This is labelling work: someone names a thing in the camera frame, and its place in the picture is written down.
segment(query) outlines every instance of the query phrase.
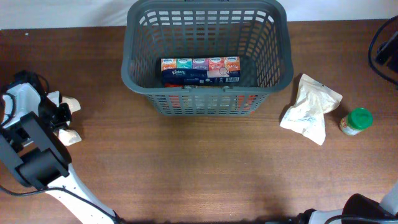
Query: brown wood surface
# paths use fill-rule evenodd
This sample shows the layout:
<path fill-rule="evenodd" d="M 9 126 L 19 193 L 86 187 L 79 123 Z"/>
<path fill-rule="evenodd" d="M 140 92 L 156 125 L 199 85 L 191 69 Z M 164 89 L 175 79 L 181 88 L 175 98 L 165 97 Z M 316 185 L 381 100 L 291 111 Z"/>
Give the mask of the brown wood surface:
<path fill-rule="evenodd" d="M 83 141 L 68 147 L 73 165 L 127 220 L 237 221 L 333 210 L 355 193 L 378 201 L 398 178 L 398 92 L 366 58 L 382 23 L 289 23 L 295 76 L 306 73 L 343 95 L 325 116 L 323 146 L 279 127 L 297 80 L 250 116 L 159 115 L 121 80 L 124 27 L 2 30 L 1 85 L 28 69 L 80 101 L 71 128 Z M 357 107 L 372 111 L 374 125 L 349 137 L 337 122 Z M 32 190 L 2 164 L 0 184 Z M 0 200 L 0 223 L 79 223 L 47 194 Z"/>

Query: crumpled plastic bag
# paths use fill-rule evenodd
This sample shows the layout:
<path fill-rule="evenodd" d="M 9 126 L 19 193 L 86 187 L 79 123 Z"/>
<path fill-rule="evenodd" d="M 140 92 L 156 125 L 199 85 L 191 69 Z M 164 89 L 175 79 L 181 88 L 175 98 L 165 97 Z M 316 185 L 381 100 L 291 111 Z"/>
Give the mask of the crumpled plastic bag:
<path fill-rule="evenodd" d="M 340 105 L 343 97 L 325 85 L 303 74 L 298 84 L 296 103 L 287 111 L 280 126 L 311 139 L 318 145 L 325 142 L 325 118 Z"/>

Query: jar label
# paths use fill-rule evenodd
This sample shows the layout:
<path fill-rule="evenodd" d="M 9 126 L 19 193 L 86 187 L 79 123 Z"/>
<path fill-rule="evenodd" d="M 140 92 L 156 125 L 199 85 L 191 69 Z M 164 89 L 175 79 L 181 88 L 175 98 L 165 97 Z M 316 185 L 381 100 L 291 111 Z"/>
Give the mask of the jar label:
<path fill-rule="evenodd" d="M 354 129 L 350 127 L 347 123 L 347 116 L 340 121 L 340 129 L 347 135 L 356 135 L 361 132 L 361 130 Z"/>

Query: spice jar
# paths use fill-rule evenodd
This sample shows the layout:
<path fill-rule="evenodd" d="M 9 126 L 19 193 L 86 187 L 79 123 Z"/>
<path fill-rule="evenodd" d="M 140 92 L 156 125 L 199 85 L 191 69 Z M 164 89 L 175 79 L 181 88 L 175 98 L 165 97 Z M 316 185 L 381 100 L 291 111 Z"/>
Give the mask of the spice jar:
<path fill-rule="evenodd" d="M 340 121 L 340 129 L 347 135 L 353 136 L 364 131 L 373 124 L 373 116 L 364 108 L 356 108 Z"/>

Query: green jar lid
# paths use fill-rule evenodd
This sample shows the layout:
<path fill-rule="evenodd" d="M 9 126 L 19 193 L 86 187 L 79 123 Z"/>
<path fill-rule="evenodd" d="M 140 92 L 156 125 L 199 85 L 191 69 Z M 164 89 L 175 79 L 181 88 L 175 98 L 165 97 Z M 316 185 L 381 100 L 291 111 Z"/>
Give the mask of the green jar lid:
<path fill-rule="evenodd" d="M 349 125 L 357 130 L 365 130 L 373 124 L 373 116 L 364 108 L 356 108 L 348 115 Z"/>

